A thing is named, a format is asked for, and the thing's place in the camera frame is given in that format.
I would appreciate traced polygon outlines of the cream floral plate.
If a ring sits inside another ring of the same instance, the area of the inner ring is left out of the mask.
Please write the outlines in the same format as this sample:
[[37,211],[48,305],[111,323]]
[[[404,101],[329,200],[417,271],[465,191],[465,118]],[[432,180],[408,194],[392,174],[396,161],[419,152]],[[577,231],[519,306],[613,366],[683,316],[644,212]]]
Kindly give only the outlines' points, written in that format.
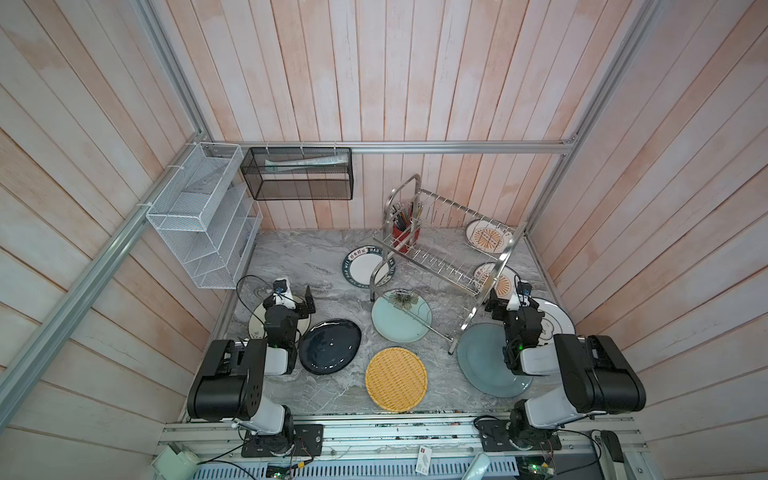
[[252,312],[249,321],[249,335],[252,339],[298,340],[310,325],[313,307],[303,298],[293,297],[296,308],[290,310],[276,305],[273,295],[263,300]]

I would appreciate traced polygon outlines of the dark blue glazed plate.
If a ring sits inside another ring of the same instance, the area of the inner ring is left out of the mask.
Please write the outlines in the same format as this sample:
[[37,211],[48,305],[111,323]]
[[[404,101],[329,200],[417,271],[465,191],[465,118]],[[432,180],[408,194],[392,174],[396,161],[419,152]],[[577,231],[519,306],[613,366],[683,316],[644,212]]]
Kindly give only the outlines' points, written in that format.
[[329,375],[346,368],[355,358],[362,331],[348,319],[332,319],[311,327],[299,342],[299,360],[315,375]]

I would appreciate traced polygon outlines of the green rim white plate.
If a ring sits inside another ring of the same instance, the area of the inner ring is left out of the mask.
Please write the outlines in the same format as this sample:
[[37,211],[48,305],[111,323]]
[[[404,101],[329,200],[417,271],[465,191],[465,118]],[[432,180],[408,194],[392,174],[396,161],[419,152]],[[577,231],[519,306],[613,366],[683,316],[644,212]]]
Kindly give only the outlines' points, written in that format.
[[375,284],[382,286],[395,275],[396,264],[393,258],[385,263],[383,250],[374,245],[357,247],[350,251],[342,262],[342,274],[351,285],[367,289],[371,284],[371,276],[375,275]]

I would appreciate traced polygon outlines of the silver metal dish rack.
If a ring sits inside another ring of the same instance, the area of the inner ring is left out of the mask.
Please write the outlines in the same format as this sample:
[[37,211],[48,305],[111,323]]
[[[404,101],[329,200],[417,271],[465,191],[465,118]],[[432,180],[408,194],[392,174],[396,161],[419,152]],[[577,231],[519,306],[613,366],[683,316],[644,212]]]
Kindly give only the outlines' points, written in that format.
[[[396,202],[423,204],[421,214],[411,223],[421,226],[420,236],[407,254],[396,251],[392,246],[390,207]],[[371,276],[370,300],[376,301],[393,289],[415,291],[431,308],[429,331],[447,342],[450,354],[455,353],[461,336],[481,315],[484,301],[524,238],[526,226],[506,225],[514,230],[514,237],[501,254],[478,251],[466,240],[466,226],[477,219],[505,224],[425,189],[418,174],[411,175],[389,193],[382,216],[383,224],[374,231],[372,243],[383,250],[383,263],[389,258],[395,260],[396,272],[382,286],[375,284],[375,275]],[[473,272],[477,266],[487,262],[493,262],[495,267],[480,285]]]

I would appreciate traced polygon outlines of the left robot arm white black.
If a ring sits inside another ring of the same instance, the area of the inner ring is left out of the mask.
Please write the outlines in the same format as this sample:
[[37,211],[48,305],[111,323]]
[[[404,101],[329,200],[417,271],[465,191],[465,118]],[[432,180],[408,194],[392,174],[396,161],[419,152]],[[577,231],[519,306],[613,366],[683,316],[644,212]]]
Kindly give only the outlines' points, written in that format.
[[263,336],[246,342],[211,342],[187,397],[192,419],[235,424],[262,437],[292,442],[293,419],[287,406],[263,393],[267,376],[290,374],[298,359],[299,323],[316,312],[310,288],[295,297],[287,279],[273,283],[263,302]]

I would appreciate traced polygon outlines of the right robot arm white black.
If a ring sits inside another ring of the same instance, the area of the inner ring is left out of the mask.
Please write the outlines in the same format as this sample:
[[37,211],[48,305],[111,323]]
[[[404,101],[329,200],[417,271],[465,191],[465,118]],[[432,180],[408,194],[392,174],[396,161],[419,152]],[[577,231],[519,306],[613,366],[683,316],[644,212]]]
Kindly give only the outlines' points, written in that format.
[[544,313],[526,295],[504,300],[491,289],[485,310],[503,324],[503,359],[513,374],[557,374],[561,380],[559,387],[515,404],[508,426],[514,441],[531,443],[585,417],[645,407],[645,388],[611,337],[555,333],[541,345]]

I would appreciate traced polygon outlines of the near orange sunburst plate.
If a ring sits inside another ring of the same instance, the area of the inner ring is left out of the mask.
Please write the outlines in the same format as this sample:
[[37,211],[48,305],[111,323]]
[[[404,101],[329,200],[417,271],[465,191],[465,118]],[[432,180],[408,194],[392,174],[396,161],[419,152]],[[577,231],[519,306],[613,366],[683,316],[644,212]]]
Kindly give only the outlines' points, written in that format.
[[[477,266],[473,272],[473,276],[482,285],[487,277],[493,273],[495,264],[493,262],[487,262]],[[504,300],[509,300],[513,294],[514,280],[517,277],[517,272],[509,267],[505,267],[500,278],[495,286],[495,291],[498,297]]]

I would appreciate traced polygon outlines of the orange sunburst plate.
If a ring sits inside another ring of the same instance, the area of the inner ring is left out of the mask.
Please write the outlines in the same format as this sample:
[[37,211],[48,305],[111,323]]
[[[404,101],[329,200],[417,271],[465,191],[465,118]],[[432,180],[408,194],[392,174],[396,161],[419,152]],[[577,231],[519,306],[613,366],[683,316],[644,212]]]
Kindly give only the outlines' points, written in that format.
[[[487,262],[477,266],[473,272],[473,276],[482,285],[487,277],[493,273],[495,264],[493,262]],[[509,267],[505,267],[500,278],[495,286],[495,291],[498,297],[504,300],[509,300],[513,294],[514,280],[517,277],[517,272]]]
[[501,254],[514,237],[514,230],[487,220],[477,219],[465,228],[467,242],[487,254]]

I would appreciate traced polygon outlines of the grey green large plate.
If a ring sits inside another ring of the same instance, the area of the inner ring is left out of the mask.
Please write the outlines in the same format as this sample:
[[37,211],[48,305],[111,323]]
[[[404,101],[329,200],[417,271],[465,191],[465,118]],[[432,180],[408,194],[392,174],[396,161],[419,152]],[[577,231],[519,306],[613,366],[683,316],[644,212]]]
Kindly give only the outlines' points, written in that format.
[[533,379],[515,375],[507,367],[505,347],[501,325],[480,323],[468,328],[461,336],[456,355],[462,373],[476,389],[498,398],[514,398],[523,394]]

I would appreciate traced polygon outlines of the far orange sunburst plate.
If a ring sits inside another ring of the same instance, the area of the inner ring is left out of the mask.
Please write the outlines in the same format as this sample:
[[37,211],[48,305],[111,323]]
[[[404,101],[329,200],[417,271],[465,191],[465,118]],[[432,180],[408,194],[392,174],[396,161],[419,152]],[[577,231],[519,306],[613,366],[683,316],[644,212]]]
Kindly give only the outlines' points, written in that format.
[[467,242],[487,254],[501,254],[514,237],[514,230],[487,220],[477,219],[465,228]]

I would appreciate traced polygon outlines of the light green flower plate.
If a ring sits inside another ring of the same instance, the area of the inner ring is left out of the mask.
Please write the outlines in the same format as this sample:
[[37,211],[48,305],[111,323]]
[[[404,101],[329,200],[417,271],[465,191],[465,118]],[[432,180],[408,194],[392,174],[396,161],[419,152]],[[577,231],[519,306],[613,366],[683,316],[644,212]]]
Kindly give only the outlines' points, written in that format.
[[412,343],[423,338],[432,322],[429,304],[415,291],[393,289],[373,304],[372,321],[376,331],[395,343]]

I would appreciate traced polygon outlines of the yellow woven bamboo tray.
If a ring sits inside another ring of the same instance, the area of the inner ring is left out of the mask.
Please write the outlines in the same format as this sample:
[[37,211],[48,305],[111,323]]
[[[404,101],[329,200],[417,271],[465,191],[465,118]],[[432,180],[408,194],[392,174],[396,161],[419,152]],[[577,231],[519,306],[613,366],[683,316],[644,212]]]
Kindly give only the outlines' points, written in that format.
[[403,413],[413,410],[426,396],[428,375],[415,353],[390,347],[371,358],[365,386],[376,405],[389,412]]

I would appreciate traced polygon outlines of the colourful chopsticks bundle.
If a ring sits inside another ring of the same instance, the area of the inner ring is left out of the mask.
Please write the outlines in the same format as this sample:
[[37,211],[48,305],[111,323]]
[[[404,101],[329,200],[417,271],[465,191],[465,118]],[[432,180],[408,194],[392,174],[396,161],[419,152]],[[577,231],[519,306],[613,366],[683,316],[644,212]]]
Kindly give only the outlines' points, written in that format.
[[412,221],[421,214],[422,209],[423,204],[421,202],[396,202],[390,207],[393,226],[400,231],[405,231]]

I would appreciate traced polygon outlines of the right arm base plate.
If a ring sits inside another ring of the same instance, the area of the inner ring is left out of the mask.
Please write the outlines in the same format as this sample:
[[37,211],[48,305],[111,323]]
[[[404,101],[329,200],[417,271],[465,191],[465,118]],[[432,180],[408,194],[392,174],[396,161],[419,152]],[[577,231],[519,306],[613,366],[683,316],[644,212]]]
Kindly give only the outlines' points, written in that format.
[[562,442],[554,430],[525,428],[518,431],[512,421],[488,415],[476,417],[472,424],[477,430],[484,452],[549,452],[562,449]]

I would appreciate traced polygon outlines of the black mesh wall basket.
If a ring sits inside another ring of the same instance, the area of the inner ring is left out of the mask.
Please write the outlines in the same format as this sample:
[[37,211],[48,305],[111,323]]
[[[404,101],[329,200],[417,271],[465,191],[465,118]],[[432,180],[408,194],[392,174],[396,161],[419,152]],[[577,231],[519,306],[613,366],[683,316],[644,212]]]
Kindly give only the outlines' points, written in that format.
[[349,201],[354,196],[349,148],[251,147],[240,171],[257,201]]

